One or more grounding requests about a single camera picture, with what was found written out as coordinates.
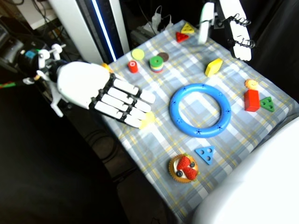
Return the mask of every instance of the red spool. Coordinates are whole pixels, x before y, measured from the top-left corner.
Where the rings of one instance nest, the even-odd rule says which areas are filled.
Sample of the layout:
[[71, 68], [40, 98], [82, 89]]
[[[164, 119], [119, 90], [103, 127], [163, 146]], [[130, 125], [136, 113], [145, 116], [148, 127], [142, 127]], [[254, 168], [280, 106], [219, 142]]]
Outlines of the red spool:
[[133, 61], [133, 60], [129, 61], [128, 68], [129, 68], [130, 72], [132, 72], [132, 73], [138, 72], [137, 62]]

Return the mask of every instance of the blue plastic ring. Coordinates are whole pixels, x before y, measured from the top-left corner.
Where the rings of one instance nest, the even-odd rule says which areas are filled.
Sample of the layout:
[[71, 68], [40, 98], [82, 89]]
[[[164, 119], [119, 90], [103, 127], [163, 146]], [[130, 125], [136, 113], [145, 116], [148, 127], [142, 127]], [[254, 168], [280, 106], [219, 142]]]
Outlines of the blue plastic ring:
[[[193, 127], [187, 124], [179, 115], [178, 112], [179, 102], [188, 94], [196, 91], [209, 94], [218, 102], [221, 108], [220, 119], [212, 127], [208, 127], [208, 128]], [[182, 132], [197, 138], [210, 138], [220, 134], [228, 126], [231, 118], [231, 109], [230, 109], [228, 99], [225, 97], [225, 95], [223, 95], [222, 92], [209, 85], [198, 83], [198, 84], [190, 84], [185, 87], [182, 87], [174, 94], [174, 96], [170, 101], [170, 116], [173, 123]]]

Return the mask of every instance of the tablecloth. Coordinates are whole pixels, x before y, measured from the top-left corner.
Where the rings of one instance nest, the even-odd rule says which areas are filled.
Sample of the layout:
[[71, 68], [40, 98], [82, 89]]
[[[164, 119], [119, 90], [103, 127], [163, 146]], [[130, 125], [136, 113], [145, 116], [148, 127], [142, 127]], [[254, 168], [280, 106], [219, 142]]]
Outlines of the tablecloth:
[[[156, 95], [152, 105], [156, 122], [139, 130], [104, 116], [129, 155], [181, 222], [187, 221], [188, 215], [209, 192], [275, 127], [290, 116], [298, 116], [299, 112], [297, 102], [246, 63], [234, 59], [227, 49], [213, 40], [199, 46], [195, 32], [189, 34], [188, 40], [177, 43], [176, 32], [180, 32], [184, 24], [185, 21], [181, 21], [138, 47], [145, 52], [145, 58], [138, 61], [138, 73], [130, 73], [127, 68], [128, 61], [132, 60], [130, 52], [110, 64], [116, 74]], [[159, 52], [167, 52], [170, 58], [164, 63], [162, 72], [154, 73], [150, 70], [149, 59]], [[211, 78], [206, 77], [207, 64], [217, 58], [223, 60], [220, 71]], [[263, 108], [257, 112], [244, 110], [243, 96], [247, 90], [244, 82], [249, 78], [259, 83], [260, 99], [272, 97], [275, 112]], [[169, 103], [172, 95], [180, 87], [192, 83], [211, 85], [229, 100], [232, 110], [230, 124], [215, 137], [188, 136], [171, 121]], [[213, 125], [220, 116], [219, 110], [210, 96], [201, 93], [192, 93], [180, 103], [184, 120], [198, 127]], [[215, 146], [212, 165], [207, 165], [194, 152], [207, 146]], [[188, 184], [174, 181], [168, 172], [170, 159], [183, 153], [195, 158], [200, 171], [197, 180]]]

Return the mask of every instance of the strawberry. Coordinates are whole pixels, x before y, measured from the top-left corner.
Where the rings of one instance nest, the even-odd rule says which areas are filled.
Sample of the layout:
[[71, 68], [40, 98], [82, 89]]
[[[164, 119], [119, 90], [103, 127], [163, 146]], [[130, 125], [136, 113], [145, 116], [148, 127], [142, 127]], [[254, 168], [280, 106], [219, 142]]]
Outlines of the strawberry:
[[177, 170], [183, 169], [191, 164], [189, 158], [187, 156], [183, 156], [177, 165]]
[[185, 167], [183, 168], [183, 172], [185, 173], [186, 177], [189, 179], [189, 180], [195, 180], [196, 178], [196, 175], [197, 175], [197, 171], [195, 169], [192, 169], [190, 167]]

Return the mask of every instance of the yellow triangle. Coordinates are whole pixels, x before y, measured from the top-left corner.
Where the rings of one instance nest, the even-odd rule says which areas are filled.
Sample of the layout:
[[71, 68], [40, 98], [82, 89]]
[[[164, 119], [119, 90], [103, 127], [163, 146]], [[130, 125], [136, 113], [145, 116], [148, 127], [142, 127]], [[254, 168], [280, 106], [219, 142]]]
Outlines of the yellow triangle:
[[181, 30], [182, 34], [193, 34], [194, 33], [194, 29], [192, 28], [192, 26], [190, 26], [189, 23], [186, 23], [182, 30]]

